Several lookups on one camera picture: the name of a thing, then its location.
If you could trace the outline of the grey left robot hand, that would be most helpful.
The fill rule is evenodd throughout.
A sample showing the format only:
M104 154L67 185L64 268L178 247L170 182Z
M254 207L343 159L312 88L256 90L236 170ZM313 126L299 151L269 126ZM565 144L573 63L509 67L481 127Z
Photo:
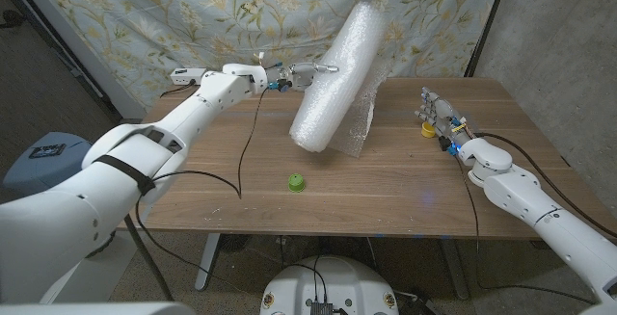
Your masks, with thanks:
M312 84L316 73L337 72L339 72L337 66L317 63L296 63L282 70L283 77L288 82L287 86L296 92L303 92L307 89Z

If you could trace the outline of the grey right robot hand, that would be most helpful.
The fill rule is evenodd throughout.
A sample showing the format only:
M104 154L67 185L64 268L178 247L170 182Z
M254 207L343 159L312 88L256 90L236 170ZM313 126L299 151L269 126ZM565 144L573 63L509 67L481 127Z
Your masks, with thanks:
M447 100L427 87L422 88L421 97L423 104L415 115L434 129L443 151L458 154L463 144L474 138L467 120Z

